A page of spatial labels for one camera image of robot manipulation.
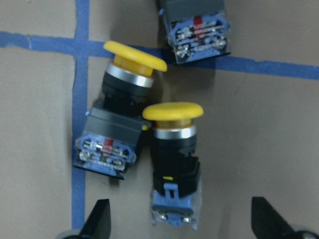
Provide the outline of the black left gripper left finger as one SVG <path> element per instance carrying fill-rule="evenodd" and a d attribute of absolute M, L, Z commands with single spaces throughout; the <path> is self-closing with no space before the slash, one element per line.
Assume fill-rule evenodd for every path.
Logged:
<path fill-rule="evenodd" d="M 79 233 L 81 239 L 108 239 L 111 234 L 111 211 L 109 199 L 96 202 L 91 214 Z"/>

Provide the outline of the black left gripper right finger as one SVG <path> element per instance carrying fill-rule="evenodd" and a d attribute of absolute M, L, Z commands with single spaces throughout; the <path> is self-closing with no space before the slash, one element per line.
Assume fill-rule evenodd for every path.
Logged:
<path fill-rule="evenodd" d="M 298 234 L 264 197 L 252 197 L 251 229 L 257 239 L 292 239 Z"/>

